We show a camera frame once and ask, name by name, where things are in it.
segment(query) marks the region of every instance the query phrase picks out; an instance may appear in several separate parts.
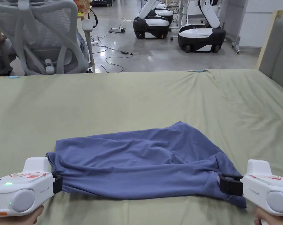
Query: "table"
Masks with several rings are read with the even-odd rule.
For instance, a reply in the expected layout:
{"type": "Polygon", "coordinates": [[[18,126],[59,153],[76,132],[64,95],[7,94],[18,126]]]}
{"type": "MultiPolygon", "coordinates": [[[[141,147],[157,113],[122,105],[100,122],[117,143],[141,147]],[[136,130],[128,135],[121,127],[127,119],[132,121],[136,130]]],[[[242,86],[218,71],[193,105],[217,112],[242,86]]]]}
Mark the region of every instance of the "table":
{"type": "MultiPolygon", "coordinates": [[[[58,139],[178,121],[199,129],[242,174],[251,158],[283,176],[283,89],[258,70],[208,70],[0,77],[0,177],[21,172],[58,139]]],[[[46,202],[39,224],[252,224],[251,210],[206,197],[117,201],[62,192],[46,202]]]]}

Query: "chair armrest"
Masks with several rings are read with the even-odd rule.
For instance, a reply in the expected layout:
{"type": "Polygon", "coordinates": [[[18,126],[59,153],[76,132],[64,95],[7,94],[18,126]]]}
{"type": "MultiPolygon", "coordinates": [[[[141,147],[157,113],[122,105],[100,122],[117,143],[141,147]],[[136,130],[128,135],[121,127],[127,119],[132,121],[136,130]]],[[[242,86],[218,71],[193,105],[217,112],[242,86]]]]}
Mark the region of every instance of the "chair armrest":
{"type": "Polygon", "coordinates": [[[91,20],[82,21],[82,29],[84,32],[91,32],[93,29],[93,24],[91,20]]]}

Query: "white wall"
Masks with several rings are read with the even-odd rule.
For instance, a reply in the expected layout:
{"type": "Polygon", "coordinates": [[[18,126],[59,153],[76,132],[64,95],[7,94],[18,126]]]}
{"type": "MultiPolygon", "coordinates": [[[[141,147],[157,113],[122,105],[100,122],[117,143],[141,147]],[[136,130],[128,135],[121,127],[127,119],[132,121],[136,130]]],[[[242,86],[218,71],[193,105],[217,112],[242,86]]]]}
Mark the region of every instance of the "white wall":
{"type": "Polygon", "coordinates": [[[283,10],[283,0],[248,0],[239,34],[240,47],[264,45],[274,10],[283,10]]]}

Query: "blue cloth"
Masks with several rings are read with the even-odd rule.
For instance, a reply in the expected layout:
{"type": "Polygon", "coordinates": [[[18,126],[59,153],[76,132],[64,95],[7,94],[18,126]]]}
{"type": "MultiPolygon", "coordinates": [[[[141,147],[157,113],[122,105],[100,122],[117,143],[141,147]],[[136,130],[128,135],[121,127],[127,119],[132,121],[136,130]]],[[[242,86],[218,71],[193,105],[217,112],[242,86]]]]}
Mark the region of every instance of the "blue cloth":
{"type": "Polygon", "coordinates": [[[199,130],[178,122],[163,129],[57,140],[47,153],[63,191],[114,199],[203,195],[246,207],[219,190],[219,173],[240,173],[199,130]]]}

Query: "black wheel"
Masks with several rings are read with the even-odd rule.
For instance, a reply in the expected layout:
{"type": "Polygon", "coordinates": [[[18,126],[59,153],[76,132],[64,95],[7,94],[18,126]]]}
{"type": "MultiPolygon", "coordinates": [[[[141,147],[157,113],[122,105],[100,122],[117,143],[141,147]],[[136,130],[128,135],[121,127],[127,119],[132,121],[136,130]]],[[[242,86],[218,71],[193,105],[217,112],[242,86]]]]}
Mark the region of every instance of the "black wheel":
{"type": "Polygon", "coordinates": [[[136,37],[137,37],[138,39],[144,39],[144,33],[137,32],[137,33],[136,33],[136,37]]]}
{"type": "Polygon", "coordinates": [[[189,52],[190,52],[190,49],[191,49],[190,45],[187,45],[187,46],[185,47],[185,52],[186,52],[186,53],[189,53],[189,52]]]}
{"type": "Polygon", "coordinates": [[[166,33],[165,33],[165,32],[161,32],[161,33],[159,34],[159,38],[160,38],[160,39],[165,39],[165,38],[166,38],[166,33]]]}
{"type": "Polygon", "coordinates": [[[218,53],[219,50],[220,50],[220,46],[219,46],[219,45],[216,45],[216,46],[214,46],[214,48],[212,49],[212,52],[213,52],[213,53],[218,53]]]}

